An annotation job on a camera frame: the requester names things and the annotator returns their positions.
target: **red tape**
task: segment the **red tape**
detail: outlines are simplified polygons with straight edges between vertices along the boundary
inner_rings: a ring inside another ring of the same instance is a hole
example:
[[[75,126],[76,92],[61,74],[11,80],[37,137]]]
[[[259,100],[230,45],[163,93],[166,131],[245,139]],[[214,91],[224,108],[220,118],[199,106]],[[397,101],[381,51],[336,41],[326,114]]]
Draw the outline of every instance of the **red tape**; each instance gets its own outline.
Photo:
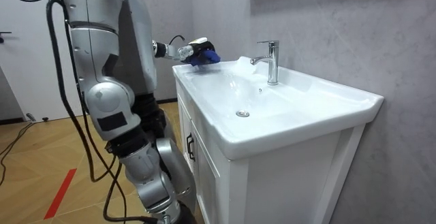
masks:
[[[53,199],[52,204],[50,205],[49,209],[47,210],[47,214],[44,217],[45,219],[50,219],[56,215],[56,211],[61,205],[62,199],[65,196],[65,193],[67,193],[69,184],[71,184],[71,181],[73,180],[74,174],[76,173],[77,169],[69,170],[67,176],[65,177],[65,180],[63,180],[61,188],[57,191],[56,196]]]

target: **gray wall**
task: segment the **gray wall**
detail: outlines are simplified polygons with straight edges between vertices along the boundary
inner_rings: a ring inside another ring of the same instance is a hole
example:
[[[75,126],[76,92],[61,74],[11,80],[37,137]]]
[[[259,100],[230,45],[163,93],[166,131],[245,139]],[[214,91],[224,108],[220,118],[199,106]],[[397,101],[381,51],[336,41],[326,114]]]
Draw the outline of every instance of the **gray wall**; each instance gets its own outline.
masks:
[[[331,223],[436,222],[436,0],[193,0],[194,37],[383,95]]]
[[[21,108],[0,68],[0,120],[22,118]]]
[[[149,9],[153,26],[153,39],[161,43],[169,43],[178,34],[187,42],[193,39],[192,0],[145,0]],[[176,39],[175,46],[184,45]],[[180,65],[166,59],[155,59],[157,70],[157,100],[175,98],[176,81],[172,74],[172,66]]]

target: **white vanity cabinet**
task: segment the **white vanity cabinet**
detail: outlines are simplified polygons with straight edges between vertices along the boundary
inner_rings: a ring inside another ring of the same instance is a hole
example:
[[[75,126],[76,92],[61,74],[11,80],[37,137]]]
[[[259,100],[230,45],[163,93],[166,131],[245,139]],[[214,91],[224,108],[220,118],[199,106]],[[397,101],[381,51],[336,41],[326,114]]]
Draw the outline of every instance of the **white vanity cabinet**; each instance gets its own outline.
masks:
[[[204,222],[328,224],[383,97],[249,60],[173,67]]]

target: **wooden floor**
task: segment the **wooden floor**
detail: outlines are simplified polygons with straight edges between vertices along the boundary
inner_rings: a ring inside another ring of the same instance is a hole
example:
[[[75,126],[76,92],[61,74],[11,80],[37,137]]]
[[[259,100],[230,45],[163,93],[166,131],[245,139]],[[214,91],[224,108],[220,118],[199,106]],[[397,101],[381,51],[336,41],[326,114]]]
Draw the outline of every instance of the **wooden floor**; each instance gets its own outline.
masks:
[[[177,103],[160,106],[166,111],[176,134],[177,146],[181,148]],[[0,151],[25,125],[26,123],[0,126]],[[104,150],[106,143],[92,126],[91,133],[109,164],[112,155]],[[93,160],[96,176],[99,176],[104,167],[95,153]],[[107,176],[97,183],[91,182],[82,142],[70,119],[38,123],[29,128],[6,157],[4,164],[7,172],[5,182],[0,187],[0,223],[107,223],[103,220],[102,210],[112,179]],[[77,170],[56,215],[44,220],[65,177],[72,169]],[[127,196],[127,215],[146,215],[134,186],[124,174],[120,175],[119,182]],[[110,202],[109,215],[123,216],[123,201],[117,189]],[[198,208],[196,218],[199,224],[204,223]]]

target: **cabinet door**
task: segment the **cabinet door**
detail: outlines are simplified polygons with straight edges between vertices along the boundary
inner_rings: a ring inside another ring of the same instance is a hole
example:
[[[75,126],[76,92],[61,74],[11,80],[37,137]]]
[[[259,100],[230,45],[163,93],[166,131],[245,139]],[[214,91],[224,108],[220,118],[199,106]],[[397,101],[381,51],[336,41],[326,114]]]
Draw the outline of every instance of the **cabinet door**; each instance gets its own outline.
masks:
[[[198,173],[196,184],[197,184],[197,194],[198,202],[200,208],[202,209],[202,214],[206,224],[218,224],[217,215],[217,188],[216,182],[219,177],[218,171],[212,162],[211,157],[207,153],[204,147],[204,143],[201,137],[198,135],[194,128],[194,135],[196,138],[196,164]]]
[[[185,104],[183,103],[182,99],[178,98],[178,113],[180,114],[180,130],[182,134],[182,147],[183,147],[183,156],[185,157],[185,160],[188,162],[189,168],[191,169],[191,172],[193,171],[193,163],[192,160],[189,158],[189,151],[187,147],[187,143],[192,140],[192,133],[191,133],[191,118],[189,117]]]

